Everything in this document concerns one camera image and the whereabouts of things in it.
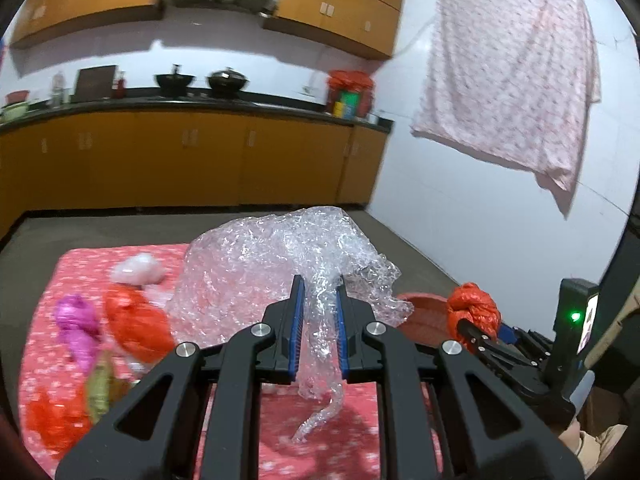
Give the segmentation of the pink floral hanging cloth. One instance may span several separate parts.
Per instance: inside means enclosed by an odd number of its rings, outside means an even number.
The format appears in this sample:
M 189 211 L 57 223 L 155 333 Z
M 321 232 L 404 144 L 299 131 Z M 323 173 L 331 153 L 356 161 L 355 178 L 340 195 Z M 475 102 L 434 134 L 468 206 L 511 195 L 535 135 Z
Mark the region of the pink floral hanging cloth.
M 600 99 L 585 0 L 437 0 L 411 132 L 531 172 L 568 214 Z

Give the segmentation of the large clear bubble wrap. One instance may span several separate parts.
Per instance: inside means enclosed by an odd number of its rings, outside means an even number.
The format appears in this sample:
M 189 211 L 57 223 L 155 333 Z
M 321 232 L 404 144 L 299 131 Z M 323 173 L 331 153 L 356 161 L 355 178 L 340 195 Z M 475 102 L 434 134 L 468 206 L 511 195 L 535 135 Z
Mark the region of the large clear bubble wrap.
M 397 327 L 413 311 L 393 294 L 400 270 L 381 254 L 343 209 L 310 207 L 229 221 L 196 238 L 186 250 L 175 291 L 165 306 L 172 336 L 210 347 L 262 319 L 265 308 L 305 281 L 302 355 L 296 376 L 306 399 L 330 398 L 296 429 L 303 442 L 344 405 L 338 371 L 336 289 L 367 302 L 377 320 Z

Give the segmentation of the red plastic basket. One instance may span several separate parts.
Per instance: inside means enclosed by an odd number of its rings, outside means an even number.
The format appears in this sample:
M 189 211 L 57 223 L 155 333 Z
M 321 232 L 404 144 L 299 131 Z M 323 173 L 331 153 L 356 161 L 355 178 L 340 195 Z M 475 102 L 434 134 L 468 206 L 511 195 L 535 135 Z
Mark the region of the red plastic basket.
M 398 326 L 406 337 L 430 347 L 438 347 L 451 338 L 446 298 L 427 292 L 404 292 L 397 298 L 413 306 L 413 312 Z

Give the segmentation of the red bag with containers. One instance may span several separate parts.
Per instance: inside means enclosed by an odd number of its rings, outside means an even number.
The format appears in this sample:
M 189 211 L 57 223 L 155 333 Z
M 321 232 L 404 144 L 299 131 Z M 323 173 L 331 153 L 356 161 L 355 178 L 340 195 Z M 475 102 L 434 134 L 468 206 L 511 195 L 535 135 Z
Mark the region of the red bag with containers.
M 331 70 L 326 111 L 334 117 L 366 119 L 372 110 L 375 83 L 360 70 Z

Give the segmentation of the stacked bowls on counter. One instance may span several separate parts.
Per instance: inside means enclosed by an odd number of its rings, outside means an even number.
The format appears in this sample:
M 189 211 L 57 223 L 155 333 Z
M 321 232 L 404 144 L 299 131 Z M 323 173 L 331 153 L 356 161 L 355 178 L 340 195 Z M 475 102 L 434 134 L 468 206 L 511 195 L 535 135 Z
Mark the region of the stacked bowls on counter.
M 28 90 L 17 90 L 6 95 L 6 104 L 2 106 L 2 122 L 13 122 L 28 112 Z

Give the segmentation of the black countertop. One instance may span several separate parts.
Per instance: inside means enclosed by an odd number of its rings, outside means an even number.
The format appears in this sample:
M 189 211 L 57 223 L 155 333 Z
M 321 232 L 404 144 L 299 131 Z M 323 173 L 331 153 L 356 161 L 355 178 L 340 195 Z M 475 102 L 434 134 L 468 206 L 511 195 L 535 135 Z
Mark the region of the black countertop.
M 48 107 L 46 102 L 38 102 L 35 107 L 28 107 L 28 111 L 12 122 L 1 123 L 1 133 L 6 134 L 16 128 L 30 124 L 38 124 L 58 117 L 73 116 L 89 113 L 139 113 L 149 110 L 161 112 L 203 112 L 203 113 L 233 113 L 250 116 L 273 116 L 309 120 L 310 122 L 327 122 L 341 126 L 363 126 L 385 134 L 393 130 L 394 122 L 387 118 L 375 118 L 373 122 L 365 119 L 345 119 L 334 117 L 324 110 L 324 105 L 275 96 L 274 94 L 241 91 L 237 99 L 214 99 L 210 96 L 187 96 L 186 98 L 169 99 L 154 94 L 154 88 L 137 88 L 134 96 L 123 99 L 107 99 L 83 103 L 64 104 L 60 107 Z

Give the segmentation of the black lidded wok right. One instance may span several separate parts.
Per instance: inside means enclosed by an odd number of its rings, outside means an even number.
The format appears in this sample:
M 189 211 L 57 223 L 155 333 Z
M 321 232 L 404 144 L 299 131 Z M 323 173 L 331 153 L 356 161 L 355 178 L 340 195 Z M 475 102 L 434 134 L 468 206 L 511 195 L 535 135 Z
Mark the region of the black lidded wok right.
M 217 70 L 207 77 L 209 94 L 214 99 L 236 99 L 248 79 L 231 67 Z

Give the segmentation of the small red plastic bag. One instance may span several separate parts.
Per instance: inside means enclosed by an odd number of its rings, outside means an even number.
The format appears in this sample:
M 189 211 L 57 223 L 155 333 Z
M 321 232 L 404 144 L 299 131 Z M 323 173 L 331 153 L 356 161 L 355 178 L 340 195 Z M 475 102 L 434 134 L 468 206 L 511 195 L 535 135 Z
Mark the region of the small red plastic bag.
M 38 388 L 27 404 L 26 424 L 60 460 L 93 426 L 86 411 L 84 387 L 76 388 L 69 399 L 52 399 L 46 389 Z

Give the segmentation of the knotted red plastic bag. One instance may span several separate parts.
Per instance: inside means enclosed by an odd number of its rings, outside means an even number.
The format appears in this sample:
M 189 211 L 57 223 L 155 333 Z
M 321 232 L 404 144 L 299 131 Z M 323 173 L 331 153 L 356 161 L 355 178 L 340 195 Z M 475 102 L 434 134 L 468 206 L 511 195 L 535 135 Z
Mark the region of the knotted red plastic bag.
M 454 289 L 446 300 L 447 328 L 451 339 L 460 342 L 466 350 L 472 347 L 458 331 L 458 323 L 468 320 L 482 330 L 492 341 L 498 339 L 501 313 L 488 292 L 475 283 L 464 283 Z

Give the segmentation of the magenta plastic bag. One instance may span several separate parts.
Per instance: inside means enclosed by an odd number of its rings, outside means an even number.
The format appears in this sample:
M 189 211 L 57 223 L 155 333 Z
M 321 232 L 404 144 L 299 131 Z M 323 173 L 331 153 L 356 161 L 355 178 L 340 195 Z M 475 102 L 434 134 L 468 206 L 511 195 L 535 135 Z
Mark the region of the magenta plastic bag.
M 90 375 L 101 344 L 96 309 L 81 295 L 65 295 L 55 305 L 54 319 L 58 326 L 58 339 L 66 345 L 82 374 Z

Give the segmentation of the orange lower kitchen cabinets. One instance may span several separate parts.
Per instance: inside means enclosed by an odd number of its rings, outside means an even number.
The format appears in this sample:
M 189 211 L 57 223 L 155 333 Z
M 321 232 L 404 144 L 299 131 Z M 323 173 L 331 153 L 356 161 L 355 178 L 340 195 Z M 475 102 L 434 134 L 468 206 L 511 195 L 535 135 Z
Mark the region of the orange lower kitchen cabinets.
M 58 116 L 1 133 L 1 232 L 36 211 L 365 205 L 388 133 L 205 110 Z

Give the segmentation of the dark cutting board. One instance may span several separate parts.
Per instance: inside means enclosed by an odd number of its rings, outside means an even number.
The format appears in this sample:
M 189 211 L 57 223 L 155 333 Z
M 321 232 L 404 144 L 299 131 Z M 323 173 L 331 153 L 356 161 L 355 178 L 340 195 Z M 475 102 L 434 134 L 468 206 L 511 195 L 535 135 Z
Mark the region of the dark cutting board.
M 112 95 L 116 68 L 116 65 L 103 65 L 80 70 L 70 100 L 73 103 L 85 103 L 109 99 Z

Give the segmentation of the large red plastic bag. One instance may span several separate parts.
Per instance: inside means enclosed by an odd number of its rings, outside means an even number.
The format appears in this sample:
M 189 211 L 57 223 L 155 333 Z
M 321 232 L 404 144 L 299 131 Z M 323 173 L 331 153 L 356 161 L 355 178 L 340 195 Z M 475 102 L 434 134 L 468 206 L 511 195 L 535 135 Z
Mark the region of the large red plastic bag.
M 168 316 L 139 289 L 111 284 L 103 295 L 103 310 L 119 347 L 138 362 L 154 364 L 175 348 Z

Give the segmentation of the black wok left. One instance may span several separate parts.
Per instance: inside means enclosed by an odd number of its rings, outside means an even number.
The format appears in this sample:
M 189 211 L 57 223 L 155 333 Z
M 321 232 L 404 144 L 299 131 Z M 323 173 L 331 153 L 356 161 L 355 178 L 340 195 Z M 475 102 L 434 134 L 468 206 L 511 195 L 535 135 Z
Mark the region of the black wok left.
M 194 81 L 193 75 L 180 72 L 181 66 L 174 64 L 168 74 L 156 74 L 154 80 L 160 88 L 160 95 L 164 98 L 183 98 L 188 93 L 190 84 Z

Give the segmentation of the red bottle on counter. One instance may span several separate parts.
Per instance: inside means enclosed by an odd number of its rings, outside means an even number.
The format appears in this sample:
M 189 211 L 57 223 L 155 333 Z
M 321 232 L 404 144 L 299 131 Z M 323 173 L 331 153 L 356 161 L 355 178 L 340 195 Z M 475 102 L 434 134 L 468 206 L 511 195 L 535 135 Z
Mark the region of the red bottle on counter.
M 113 99 L 123 99 L 126 96 L 126 80 L 125 72 L 120 70 L 114 80 L 114 86 L 112 89 Z

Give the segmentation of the green plastic bag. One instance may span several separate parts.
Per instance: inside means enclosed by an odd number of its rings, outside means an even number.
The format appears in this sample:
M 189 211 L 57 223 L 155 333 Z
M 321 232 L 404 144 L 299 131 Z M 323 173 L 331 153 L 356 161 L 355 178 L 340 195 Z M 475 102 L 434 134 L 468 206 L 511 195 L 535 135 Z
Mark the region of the green plastic bag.
M 127 379 L 115 375 L 111 352 L 102 351 L 85 381 L 86 412 L 93 425 L 129 392 Z

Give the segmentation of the small white bubble wrap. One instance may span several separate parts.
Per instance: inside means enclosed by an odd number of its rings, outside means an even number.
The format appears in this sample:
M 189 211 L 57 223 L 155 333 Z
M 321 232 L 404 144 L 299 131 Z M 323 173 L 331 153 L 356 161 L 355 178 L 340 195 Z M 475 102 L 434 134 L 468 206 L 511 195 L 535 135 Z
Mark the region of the small white bubble wrap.
M 110 273 L 112 283 L 136 287 L 158 284 L 164 277 L 164 267 L 149 252 L 139 252 L 117 263 Z

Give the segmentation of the clear jar on counter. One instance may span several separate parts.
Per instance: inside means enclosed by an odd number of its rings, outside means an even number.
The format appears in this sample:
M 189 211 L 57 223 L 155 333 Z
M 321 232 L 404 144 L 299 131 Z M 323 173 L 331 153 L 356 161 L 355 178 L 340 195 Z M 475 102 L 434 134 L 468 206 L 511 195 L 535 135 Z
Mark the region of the clear jar on counter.
M 65 77 L 59 70 L 52 78 L 50 105 L 52 107 L 61 106 L 65 96 Z

